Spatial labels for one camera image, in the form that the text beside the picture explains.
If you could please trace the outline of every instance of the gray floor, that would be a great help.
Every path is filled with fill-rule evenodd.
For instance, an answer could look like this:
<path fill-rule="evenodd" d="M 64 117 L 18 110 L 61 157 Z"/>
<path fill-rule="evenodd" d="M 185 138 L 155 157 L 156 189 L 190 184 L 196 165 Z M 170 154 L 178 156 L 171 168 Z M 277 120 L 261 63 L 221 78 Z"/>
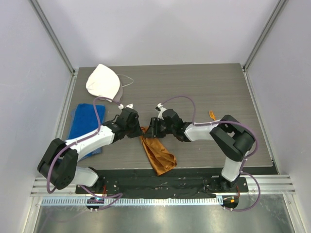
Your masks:
<path fill-rule="evenodd" d="M 237 209 L 255 199 L 255 195 L 241 196 Z M 283 196 L 262 195 L 257 206 L 239 213 L 219 205 L 123 206 L 98 213 L 86 212 L 84 206 L 42 206 L 34 232 L 294 233 L 294 228 Z"/>
<path fill-rule="evenodd" d="M 157 116 L 158 103 L 176 95 L 187 95 L 197 106 L 196 122 L 210 121 L 208 111 L 213 110 L 216 118 L 226 114 L 251 127 L 257 134 L 260 145 L 256 155 L 246 166 L 271 166 L 272 162 L 265 145 L 254 106 L 240 64 L 218 65 L 170 65 L 112 67 L 117 74 L 127 75 L 135 82 L 123 89 L 122 103 L 133 103 L 139 113 L 141 126 L 148 126 L 151 117 Z M 94 96 L 86 90 L 86 81 L 94 67 L 79 69 L 72 100 L 71 112 L 79 103 L 92 103 Z M 130 82 L 120 77 L 123 84 Z M 106 105 L 105 119 L 110 120 L 120 110 L 113 104 Z M 192 105 L 187 99 L 176 99 L 165 105 L 173 108 L 184 121 L 191 121 Z M 71 116 L 68 114 L 63 139 L 66 139 Z M 223 167 L 225 156 L 212 141 L 182 143 L 173 136 L 161 140 L 176 156 L 177 167 Z M 95 169 L 150 168 L 139 138 L 116 142 L 103 148 L 102 154 L 79 162 L 79 166 Z"/>

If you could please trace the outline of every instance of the gray wood tabletop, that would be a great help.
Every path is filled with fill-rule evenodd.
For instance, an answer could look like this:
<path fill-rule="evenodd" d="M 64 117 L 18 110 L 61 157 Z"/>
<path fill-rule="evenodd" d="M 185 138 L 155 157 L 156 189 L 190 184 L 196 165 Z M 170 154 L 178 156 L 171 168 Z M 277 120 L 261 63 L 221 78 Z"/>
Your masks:
<path fill-rule="evenodd" d="M 94 67 L 79 69 L 63 139 L 68 136 L 70 112 L 79 103 L 92 103 L 94 96 L 86 90 L 86 81 Z M 215 65 L 167 65 L 111 67 L 117 74 L 131 77 L 134 83 L 124 87 L 122 103 L 133 103 L 138 111 L 141 126 L 147 127 L 151 117 L 156 117 L 158 103 L 177 95 L 186 95 L 196 103 L 196 122 L 211 121 L 208 111 L 213 110 L 217 119 L 230 114 L 239 122 L 252 128 L 259 138 L 259 151 L 249 159 L 246 166 L 272 166 L 259 121 L 242 73 L 240 64 Z M 120 76 L 123 85 L 130 83 Z M 105 120 L 111 120 L 120 110 L 107 101 Z M 184 121 L 191 121 L 193 107 L 184 98 L 165 104 L 173 108 Z M 172 135 L 161 139 L 164 146 L 176 156 L 177 167 L 223 167 L 225 155 L 213 141 L 179 142 Z M 103 147 L 101 154 L 82 160 L 79 166 L 95 169 L 151 168 L 139 138 L 124 138 Z"/>

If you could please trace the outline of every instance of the white string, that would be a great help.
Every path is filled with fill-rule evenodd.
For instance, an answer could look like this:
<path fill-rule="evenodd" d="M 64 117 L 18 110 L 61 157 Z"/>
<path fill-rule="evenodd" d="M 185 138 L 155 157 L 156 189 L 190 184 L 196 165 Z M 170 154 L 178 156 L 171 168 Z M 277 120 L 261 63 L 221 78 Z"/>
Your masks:
<path fill-rule="evenodd" d="M 117 74 L 117 76 L 119 76 L 119 75 L 122 75 L 122 76 L 127 77 L 127 78 L 129 78 L 130 80 L 132 80 L 132 82 L 131 82 L 131 83 L 129 83 L 129 84 L 127 84 L 127 85 L 124 85 L 124 86 L 122 86 L 122 87 L 126 87 L 126 86 L 129 86 L 129 85 L 131 85 L 131 84 L 133 84 L 133 83 L 134 83 L 134 79 L 132 79 L 131 77 L 128 77 L 128 76 L 127 76 L 127 75 L 125 75 L 125 74 Z"/>

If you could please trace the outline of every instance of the white backdrop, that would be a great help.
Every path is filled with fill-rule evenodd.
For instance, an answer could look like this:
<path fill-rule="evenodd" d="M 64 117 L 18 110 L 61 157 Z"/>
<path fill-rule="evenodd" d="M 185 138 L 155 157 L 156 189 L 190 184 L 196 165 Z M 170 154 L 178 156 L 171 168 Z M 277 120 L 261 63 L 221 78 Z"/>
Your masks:
<path fill-rule="evenodd" d="M 249 69 L 279 169 L 311 225 L 311 1 L 290 0 Z"/>
<path fill-rule="evenodd" d="M 0 232 L 19 233 L 70 73 L 28 1 L 0 1 L 0 21 Z"/>
<path fill-rule="evenodd" d="M 277 0 L 39 0 L 75 68 L 244 64 Z"/>

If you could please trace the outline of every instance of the blue towel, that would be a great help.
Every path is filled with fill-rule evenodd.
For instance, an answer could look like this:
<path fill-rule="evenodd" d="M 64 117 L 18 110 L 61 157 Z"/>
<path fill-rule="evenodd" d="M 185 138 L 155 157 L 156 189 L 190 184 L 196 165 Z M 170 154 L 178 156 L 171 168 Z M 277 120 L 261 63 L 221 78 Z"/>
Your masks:
<path fill-rule="evenodd" d="M 104 105 L 96 105 L 99 118 L 101 122 L 104 121 L 105 115 L 105 106 Z M 98 122 L 95 115 L 93 104 L 88 103 L 80 103 L 71 112 L 71 127 L 68 135 L 68 139 L 73 139 L 76 137 L 80 137 L 86 133 L 89 133 L 98 128 Z M 93 152 L 87 154 L 82 159 L 86 159 L 91 157 L 94 154 L 99 154 L 102 152 L 102 148 L 98 148 Z"/>

